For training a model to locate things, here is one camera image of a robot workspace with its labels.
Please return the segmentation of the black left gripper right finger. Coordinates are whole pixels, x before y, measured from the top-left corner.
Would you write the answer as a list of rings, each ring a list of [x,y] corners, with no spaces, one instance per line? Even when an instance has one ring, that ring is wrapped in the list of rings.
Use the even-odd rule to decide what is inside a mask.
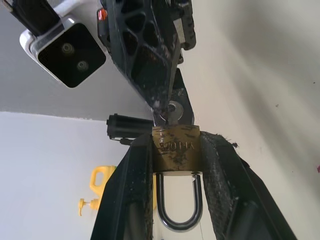
[[[262,179],[223,136],[200,133],[216,240],[298,240]]]

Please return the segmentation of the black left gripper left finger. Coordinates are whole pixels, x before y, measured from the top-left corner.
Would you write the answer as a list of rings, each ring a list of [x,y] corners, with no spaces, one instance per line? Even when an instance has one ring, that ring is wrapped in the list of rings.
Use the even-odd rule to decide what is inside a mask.
[[[107,181],[90,240],[153,240],[154,141],[131,143]]]

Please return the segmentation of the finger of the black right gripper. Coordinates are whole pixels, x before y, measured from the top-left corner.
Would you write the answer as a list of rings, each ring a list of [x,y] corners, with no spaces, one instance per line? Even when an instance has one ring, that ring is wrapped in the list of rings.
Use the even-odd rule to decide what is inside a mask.
[[[169,123],[181,52],[172,6],[107,6],[111,58],[149,105],[156,126]]]
[[[183,116],[178,124],[193,125],[195,121],[194,112],[179,68],[176,69],[170,100],[180,103],[184,108]]]

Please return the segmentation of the silver padlock key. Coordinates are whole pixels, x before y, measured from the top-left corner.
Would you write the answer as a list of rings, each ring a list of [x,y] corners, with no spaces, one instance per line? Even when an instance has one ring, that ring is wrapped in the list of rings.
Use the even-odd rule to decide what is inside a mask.
[[[184,113],[183,106],[174,100],[168,103],[167,113],[161,113],[160,117],[169,125],[177,125]]]

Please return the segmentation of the brass padlock with steel shackle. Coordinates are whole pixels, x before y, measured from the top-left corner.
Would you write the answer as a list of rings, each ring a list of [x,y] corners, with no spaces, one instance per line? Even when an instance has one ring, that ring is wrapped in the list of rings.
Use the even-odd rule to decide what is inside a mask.
[[[166,125],[152,128],[153,173],[155,174],[156,204],[162,224],[173,232],[188,232],[199,222],[203,213],[200,174],[203,172],[201,132],[197,125]],[[165,207],[165,176],[192,176],[194,210],[184,222],[172,220]]]

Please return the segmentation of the black cylindrical object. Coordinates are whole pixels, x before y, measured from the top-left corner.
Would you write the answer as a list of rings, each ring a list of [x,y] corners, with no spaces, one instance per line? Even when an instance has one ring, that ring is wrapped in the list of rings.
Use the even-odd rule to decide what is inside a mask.
[[[130,146],[132,141],[143,134],[150,134],[152,120],[112,114],[106,121],[107,136],[120,144]]]

